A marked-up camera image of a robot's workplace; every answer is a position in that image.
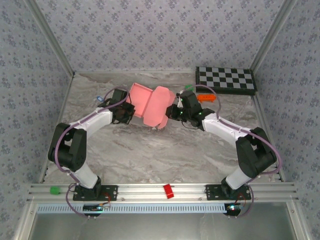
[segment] gray marble floor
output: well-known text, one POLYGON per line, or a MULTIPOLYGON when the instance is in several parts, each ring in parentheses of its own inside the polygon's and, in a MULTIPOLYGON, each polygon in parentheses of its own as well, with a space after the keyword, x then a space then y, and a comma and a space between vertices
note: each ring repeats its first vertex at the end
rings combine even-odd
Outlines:
MULTIPOLYGON (((91 73, 77 74, 71 85, 62 121, 71 123, 91 113, 97 96, 115 86, 139 83, 155 89, 179 92, 195 82, 194 73, 91 73)), ((258 126, 249 96, 220 95, 220 115, 238 125, 258 126)), ((218 102, 204 108, 218 109, 218 102)), ((103 183, 205 183, 220 182, 238 165, 235 148, 201 130, 187 129, 169 120, 157 130, 134 117, 129 125, 108 125, 87 141, 87 163, 103 183)), ((49 163, 46 183, 70 183, 72 179, 49 163)), ((259 182, 268 181, 268 176, 259 182)))

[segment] wall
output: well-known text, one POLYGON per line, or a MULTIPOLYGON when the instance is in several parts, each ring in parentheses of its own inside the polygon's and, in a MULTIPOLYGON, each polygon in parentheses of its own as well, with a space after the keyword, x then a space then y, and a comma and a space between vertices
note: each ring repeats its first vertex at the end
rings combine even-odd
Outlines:
POLYGON ((22 0, 1 1, 0 239, 38 181, 69 82, 22 0))
POLYGON ((255 75, 267 120, 320 239, 320 3, 299 0, 255 75))
POLYGON ((75 71, 249 68, 282 0, 37 0, 75 71))

